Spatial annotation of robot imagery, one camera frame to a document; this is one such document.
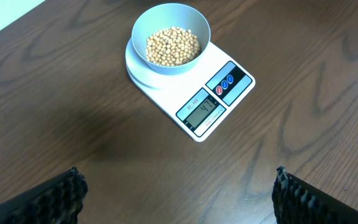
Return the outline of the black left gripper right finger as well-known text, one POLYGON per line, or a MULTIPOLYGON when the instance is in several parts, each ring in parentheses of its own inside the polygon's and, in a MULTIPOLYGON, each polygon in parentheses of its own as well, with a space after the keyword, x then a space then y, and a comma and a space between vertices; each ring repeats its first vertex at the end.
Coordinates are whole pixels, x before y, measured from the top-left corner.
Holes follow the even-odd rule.
POLYGON ((278 224, 358 224, 358 211, 277 168, 272 191, 278 224))

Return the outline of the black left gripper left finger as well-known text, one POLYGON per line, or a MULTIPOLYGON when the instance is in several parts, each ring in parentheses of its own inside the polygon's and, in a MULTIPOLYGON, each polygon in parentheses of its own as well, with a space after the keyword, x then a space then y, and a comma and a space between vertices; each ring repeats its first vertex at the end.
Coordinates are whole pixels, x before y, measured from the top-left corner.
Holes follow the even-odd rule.
POLYGON ((72 167, 0 204, 0 224, 77 224, 88 184, 72 167))

